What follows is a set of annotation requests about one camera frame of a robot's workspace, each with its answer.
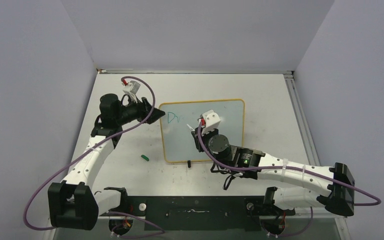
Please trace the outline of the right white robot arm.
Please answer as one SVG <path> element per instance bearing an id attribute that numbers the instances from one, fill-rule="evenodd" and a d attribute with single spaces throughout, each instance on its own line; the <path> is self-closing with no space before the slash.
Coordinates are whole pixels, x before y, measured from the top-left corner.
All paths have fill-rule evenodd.
<path id="1" fill-rule="evenodd" d="M 212 156 L 211 172 L 228 174 L 229 181 L 244 178 L 291 185 L 266 189 L 262 205 L 269 214 L 313 207 L 343 217 L 354 215 L 355 179 L 344 163 L 314 166 L 289 161 L 260 150 L 231 145 L 217 129 L 201 136 L 193 129 L 191 135 L 196 149 Z"/>

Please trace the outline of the white marker pen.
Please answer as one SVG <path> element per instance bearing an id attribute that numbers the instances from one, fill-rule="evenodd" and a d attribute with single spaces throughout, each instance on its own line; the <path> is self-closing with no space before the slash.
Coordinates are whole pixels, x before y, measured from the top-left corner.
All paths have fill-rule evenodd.
<path id="1" fill-rule="evenodd" d="M 195 129 L 194 129 L 192 126 L 190 126 L 189 124 L 186 124 L 186 126 L 189 128 L 189 130 L 190 130 L 191 132 L 194 132 L 194 131 L 195 131 Z"/>

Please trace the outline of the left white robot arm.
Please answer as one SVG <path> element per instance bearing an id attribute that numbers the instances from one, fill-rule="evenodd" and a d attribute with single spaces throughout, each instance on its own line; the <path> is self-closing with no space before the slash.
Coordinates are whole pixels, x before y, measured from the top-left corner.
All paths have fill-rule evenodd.
<path id="1" fill-rule="evenodd" d="M 166 114 L 153 108 L 145 97 L 128 100 L 128 104 L 123 105 L 114 93 L 100 98 L 99 110 L 86 155 L 61 182 L 52 183 L 47 190 L 53 227 L 92 230 L 98 217 L 110 210 L 118 216 L 124 215 L 129 210 L 125 188 L 105 187 L 92 192 L 92 186 L 103 163 L 118 145 L 123 125 L 134 120 L 150 125 Z"/>

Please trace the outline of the yellow framed whiteboard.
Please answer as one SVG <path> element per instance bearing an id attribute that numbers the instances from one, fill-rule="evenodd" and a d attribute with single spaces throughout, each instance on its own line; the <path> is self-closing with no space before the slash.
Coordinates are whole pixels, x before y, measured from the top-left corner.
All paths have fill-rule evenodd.
<path id="1" fill-rule="evenodd" d="M 164 159 L 168 163 L 207 162 L 210 159 L 196 149 L 195 141 L 187 124 L 194 129 L 202 113 L 214 110 L 221 119 L 218 127 L 229 143 L 244 143 L 245 102 L 242 99 L 165 102 L 159 109 L 166 113 L 160 119 Z"/>

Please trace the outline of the green marker cap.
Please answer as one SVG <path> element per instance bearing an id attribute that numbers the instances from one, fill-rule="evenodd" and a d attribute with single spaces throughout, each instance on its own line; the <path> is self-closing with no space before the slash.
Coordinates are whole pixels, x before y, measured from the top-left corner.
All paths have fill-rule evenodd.
<path id="1" fill-rule="evenodd" d="M 142 154 L 140 157 L 141 157 L 142 159 L 144 159 L 145 161 L 147 161 L 147 162 L 150 161 L 150 159 L 149 159 L 146 155 L 144 155 L 144 154 Z"/>

